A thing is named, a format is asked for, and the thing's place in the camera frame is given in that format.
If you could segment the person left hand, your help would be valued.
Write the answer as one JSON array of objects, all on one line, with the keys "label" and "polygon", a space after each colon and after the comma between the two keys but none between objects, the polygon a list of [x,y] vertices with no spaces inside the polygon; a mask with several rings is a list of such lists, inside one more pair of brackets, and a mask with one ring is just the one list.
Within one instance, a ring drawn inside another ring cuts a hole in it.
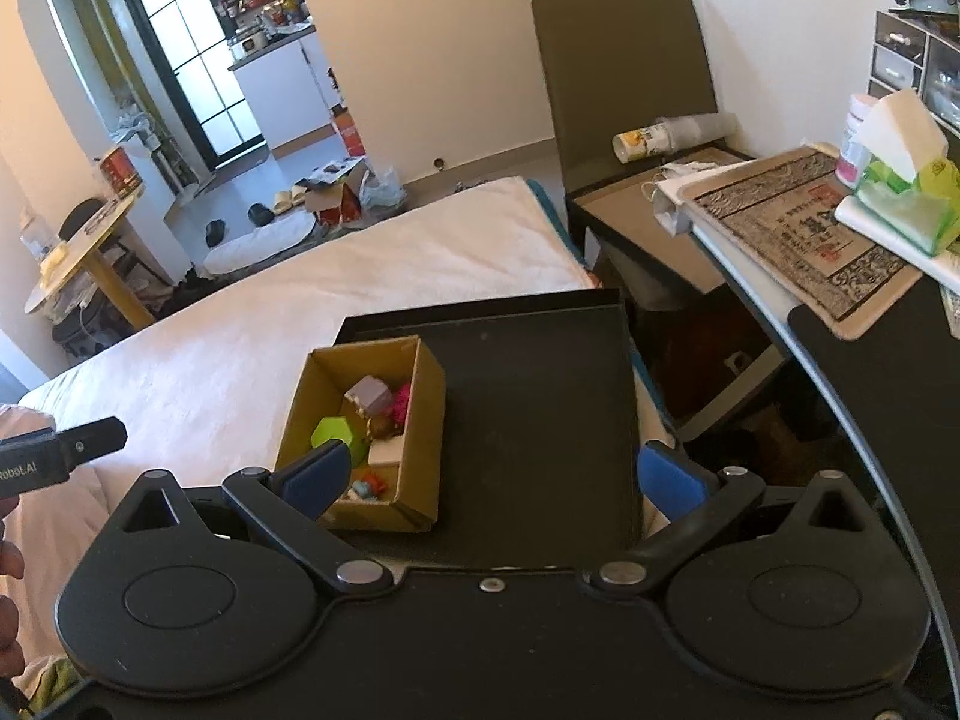
[{"label": "person left hand", "polygon": [[[25,558],[20,548],[2,538],[2,575],[21,580],[25,577]],[[11,679],[25,671],[26,661],[18,642],[20,612],[8,595],[0,596],[0,665],[2,676]]]}]

